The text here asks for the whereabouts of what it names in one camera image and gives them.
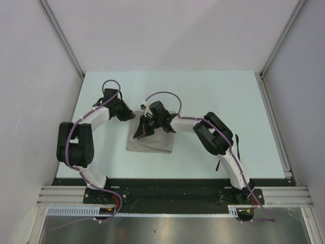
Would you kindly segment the grey cloth napkin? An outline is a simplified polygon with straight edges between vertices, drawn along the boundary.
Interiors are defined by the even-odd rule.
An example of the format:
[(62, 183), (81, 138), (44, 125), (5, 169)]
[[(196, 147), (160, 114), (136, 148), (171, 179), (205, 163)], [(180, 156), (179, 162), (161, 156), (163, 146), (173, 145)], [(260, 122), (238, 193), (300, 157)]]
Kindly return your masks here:
[(135, 110), (133, 113), (136, 117), (130, 121), (126, 150), (139, 153), (170, 154), (173, 151), (174, 133), (166, 133), (162, 128), (158, 128), (154, 131), (153, 135), (136, 139), (134, 135), (143, 112)]

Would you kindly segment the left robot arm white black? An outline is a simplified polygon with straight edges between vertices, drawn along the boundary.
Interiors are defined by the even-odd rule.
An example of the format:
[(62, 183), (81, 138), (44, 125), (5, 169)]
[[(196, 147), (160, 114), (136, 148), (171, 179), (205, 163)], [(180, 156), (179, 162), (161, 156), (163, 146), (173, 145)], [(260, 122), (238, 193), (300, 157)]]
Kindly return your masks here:
[(94, 196), (101, 203), (111, 200), (112, 190), (105, 186), (107, 177), (92, 162), (95, 154), (93, 132), (113, 117), (128, 121), (136, 115), (122, 99), (120, 90), (105, 88), (103, 97), (86, 115), (75, 123), (62, 122), (58, 130), (58, 161), (77, 171), (89, 188), (96, 189)]

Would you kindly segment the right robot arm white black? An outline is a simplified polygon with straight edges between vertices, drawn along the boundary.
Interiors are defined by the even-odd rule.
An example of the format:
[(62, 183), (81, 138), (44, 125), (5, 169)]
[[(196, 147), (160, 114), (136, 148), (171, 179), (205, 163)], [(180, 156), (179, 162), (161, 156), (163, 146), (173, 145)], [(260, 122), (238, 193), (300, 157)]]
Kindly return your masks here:
[(151, 136), (157, 129), (166, 133), (194, 133), (207, 152), (216, 156), (229, 175), (234, 198), (240, 204), (252, 199), (254, 182), (244, 171), (239, 156), (239, 137), (213, 112), (203, 117), (186, 117), (169, 112), (160, 101), (141, 105), (144, 114), (134, 133), (134, 138)]

